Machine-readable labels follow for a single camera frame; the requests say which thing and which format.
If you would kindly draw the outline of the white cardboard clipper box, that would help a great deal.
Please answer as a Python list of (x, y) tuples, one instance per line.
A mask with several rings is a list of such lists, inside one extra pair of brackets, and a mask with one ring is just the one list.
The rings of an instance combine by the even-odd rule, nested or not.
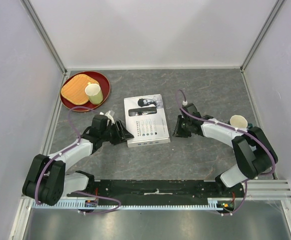
[[(127, 141), (129, 148), (170, 143), (170, 135), (161, 94), (127, 97), (123, 100), (126, 129), (134, 138)], [(129, 116), (129, 109), (156, 107), (156, 114)]]

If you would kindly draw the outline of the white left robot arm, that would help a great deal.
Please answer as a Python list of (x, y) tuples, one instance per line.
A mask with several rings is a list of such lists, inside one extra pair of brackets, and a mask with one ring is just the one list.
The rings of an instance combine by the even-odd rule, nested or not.
[(96, 114), (91, 125), (77, 140), (62, 150), (50, 155), (36, 155), (25, 178), (22, 194), (32, 198), (39, 205), (55, 205), (61, 197), (79, 191), (89, 197), (95, 192), (91, 174), (66, 171), (85, 157), (94, 154), (104, 142), (112, 145), (125, 143), (134, 138), (121, 120), (114, 120), (110, 112)]

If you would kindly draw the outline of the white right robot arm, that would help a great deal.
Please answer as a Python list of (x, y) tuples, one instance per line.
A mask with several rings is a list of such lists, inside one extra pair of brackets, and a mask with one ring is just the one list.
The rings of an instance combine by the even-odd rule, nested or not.
[(261, 128), (235, 128), (210, 115), (201, 116), (195, 105), (186, 101), (182, 102), (180, 112), (175, 137), (189, 138), (195, 134), (233, 149), (236, 164), (215, 178), (214, 190), (218, 196), (226, 197), (233, 186), (274, 172), (278, 157)]

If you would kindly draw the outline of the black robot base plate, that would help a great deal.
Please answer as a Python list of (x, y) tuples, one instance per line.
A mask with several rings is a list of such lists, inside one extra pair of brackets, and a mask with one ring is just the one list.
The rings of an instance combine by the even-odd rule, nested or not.
[(98, 199), (99, 206), (115, 205), (116, 199), (127, 206), (185, 206), (206, 205), (208, 199), (242, 198), (244, 187), (239, 183), (224, 188), (205, 180), (90, 180), (84, 193), (106, 197)]

